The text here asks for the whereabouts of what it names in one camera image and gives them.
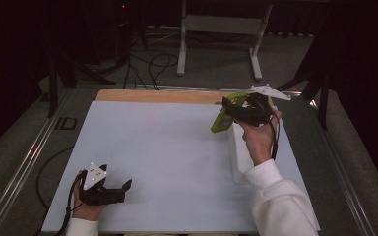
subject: yellow-green object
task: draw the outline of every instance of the yellow-green object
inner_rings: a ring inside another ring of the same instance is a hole
[[[232,102],[232,104],[237,106],[242,106],[247,99],[247,92],[240,91],[237,93],[233,93],[227,97],[228,100]],[[211,127],[211,131],[213,133],[218,133],[221,131],[226,131],[231,127],[232,123],[234,122],[234,119],[232,119],[230,116],[225,115],[226,109],[223,107],[220,110],[220,113],[217,116],[217,119],[214,121],[213,126]]]

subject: white sleeve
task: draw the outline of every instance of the white sleeve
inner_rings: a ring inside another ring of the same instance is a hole
[[[257,188],[253,216],[261,236],[318,235],[308,196],[282,177],[272,159],[249,170],[246,177]]]
[[[97,221],[71,218],[66,236],[97,236]]]

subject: hand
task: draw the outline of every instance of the hand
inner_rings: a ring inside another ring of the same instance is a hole
[[[281,119],[282,113],[278,110],[273,110],[276,116],[272,117],[272,124],[277,129],[278,120]],[[253,160],[254,165],[259,165],[271,158],[271,148],[274,140],[270,124],[255,127],[247,123],[236,121],[244,130],[242,136],[247,144],[248,152]]]
[[[74,189],[74,195],[75,195],[75,203],[74,203],[74,210],[73,210],[73,217],[74,218],[80,218],[90,221],[98,221],[99,216],[102,214],[103,210],[106,208],[107,205],[102,206],[89,206],[85,203],[83,203],[79,199],[79,192],[80,192],[80,181],[76,183],[75,189]]]

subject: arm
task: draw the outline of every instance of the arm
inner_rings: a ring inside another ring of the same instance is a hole
[[[274,112],[271,122],[277,127],[282,114]],[[308,196],[285,179],[271,159],[273,137],[269,124],[254,127],[238,123],[244,129],[243,139],[255,165],[246,177],[257,189],[252,210],[260,235],[318,235]]]
[[[106,205],[88,206],[84,204],[79,199],[79,186],[80,183],[76,183],[73,217],[69,221],[66,236],[97,236],[98,220]]]

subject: gray floor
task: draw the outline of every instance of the gray floor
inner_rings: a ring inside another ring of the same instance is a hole
[[[149,36],[155,33],[166,33],[176,29],[150,29]],[[193,37],[207,38],[204,35],[193,34]],[[161,89],[167,87],[190,87],[190,88],[215,88],[215,89],[248,89],[251,85],[269,84],[277,87],[291,80],[304,57],[312,37],[289,37],[268,35],[264,38],[259,51],[259,61],[263,73],[263,81],[253,80],[252,69],[248,57],[248,47],[255,42],[254,37],[229,37],[218,35],[219,42],[201,43],[189,40],[186,74],[183,77],[176,75],[176,66],[168,67],[156,79]],[[133,47],[132,55],[150,61],[161,51],[177,56],[179,49],[179,37],[161,39],[161,35],[150,37],[150,49],[143,50],[140,43]],[[153,89],[149,74],[149,63],[143,62],[136,57],[131,57],[131,65],[135,67],[129,74],[127,89],[134,87],[143,89],[144,82],[149,89]],[[167,65],[175,62],[175,58],[168,61],[167,56],[161,56],[153,63]],[[160,67],[152,67],[155,75]],[[0,222],[0,235],[33,235],[39,229],[45,214],[45,207],[39,202],[35,193],[35,181],[40,167],[57,152],[72,147],[79,135],[81,125],[86,117],[92,100],[102,88],[117,88],[123,86],[127,67],[107,75],[106,77],[116,82],[115,86],[103,86],[88,79],[82,78],[76,88],[60,87],[60,107],[56,118],[76,119],[78,126],[72,130],[55,129],[55,120],[46,118],[48,104],[37,101],[26,113],[8,130],[0,140],[0,196],[6,189],[9,180],[16,174],[15,171],[26,156],[32,156],[31,172],[27,172],[26,179],[22,181],[23,188],[10,202],[8,211]],[[43,80],[43,88],[47,89],[47,80]],[[289,90],[302,91],[305,84],[300,84]],[[373,231],[378,235],[378,174],[364,148],[358,134],[352,127],[347,115],[343,111],[336,94],[330,91],[327,122],[329,135],[341,157],[341,162],[346,170],[349,180],[360,196],[361,204],[366,210],[368,219],[372,224]],[[42,128],[50,127],[50,134],[43,134]],[[38,136],[45,136],[45,144],[35,144],[39,152],[29,153]],[[43,171],[39,188],[46,201],[55,192],[59,176],[67,163],[70,149],[62,152],[47,169]]]

